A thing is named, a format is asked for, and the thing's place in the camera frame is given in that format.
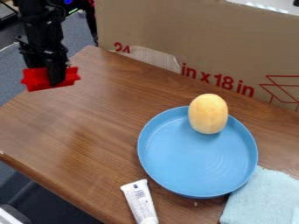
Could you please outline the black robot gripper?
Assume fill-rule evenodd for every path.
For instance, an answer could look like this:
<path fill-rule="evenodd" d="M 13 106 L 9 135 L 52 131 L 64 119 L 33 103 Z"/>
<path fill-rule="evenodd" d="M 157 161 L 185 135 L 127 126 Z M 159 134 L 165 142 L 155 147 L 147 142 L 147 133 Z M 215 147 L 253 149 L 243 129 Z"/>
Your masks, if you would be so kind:
<path fill-rule="evenodd" d="M 47 67 L 49 83 L 65 80 L 67 47 L 63 45 L 61 22 L 65 10 L 60 0 L 15 0 L 24 35 L 17 37 L 20 52 L 28 68 Z"/>

